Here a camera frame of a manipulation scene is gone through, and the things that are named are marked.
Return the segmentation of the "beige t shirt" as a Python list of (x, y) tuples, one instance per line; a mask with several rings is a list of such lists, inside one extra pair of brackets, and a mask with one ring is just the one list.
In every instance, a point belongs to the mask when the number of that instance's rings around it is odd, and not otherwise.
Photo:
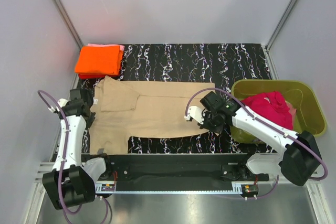
[(201, 106), (202, 94), (214, 83), (100, 80), (94, 89), (89, 129), (90, 154), (125, 154), (130, 137), (178, 138), (206, 133), (196, 122), (185, 120), (188, 103)]

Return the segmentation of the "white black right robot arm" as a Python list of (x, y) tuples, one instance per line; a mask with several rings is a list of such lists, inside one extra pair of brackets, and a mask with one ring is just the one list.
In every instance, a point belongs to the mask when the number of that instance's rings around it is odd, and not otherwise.
[(313, 179), (313, 173), (323, 165), (316, 140), (308, 131), (297, 133), (283, 128), (239, 100), (223, 99), (211, 91), (200, 100), (200, 127), (219, 133), (224, 125), (233, 126), (271, 146), (275, 153), (253, 154), (245, 166), (253, 174), (281, 174), (288, 181), (303, 186)]

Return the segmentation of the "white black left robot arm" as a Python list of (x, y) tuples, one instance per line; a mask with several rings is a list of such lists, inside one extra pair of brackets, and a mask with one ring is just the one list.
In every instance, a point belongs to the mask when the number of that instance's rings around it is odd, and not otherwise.
[(82, 163), (82, 139), (89, 130), (95, 113), (90, 108), (93, 96), (86, 89), (70, 90), (69, 99), (54, 101), (49, 110), (60, 119), (59, 151), (50, 172), (43, 174), (42, 184), (53, 206), (67, 214), (75, 214), (71, 207), (81, 207), (94, 201), (96, 182), (106, 172), (103, 156)]

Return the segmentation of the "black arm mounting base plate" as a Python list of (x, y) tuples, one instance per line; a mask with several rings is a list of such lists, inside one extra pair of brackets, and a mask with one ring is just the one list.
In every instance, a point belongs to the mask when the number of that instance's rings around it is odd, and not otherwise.
[(117, 180), (125, 193), (181, 194), (232, 190), (233, 182), (267, 182), (244, 165), (247, 154), (125, 154), (104, 155), (107, 170), (100, 181)]

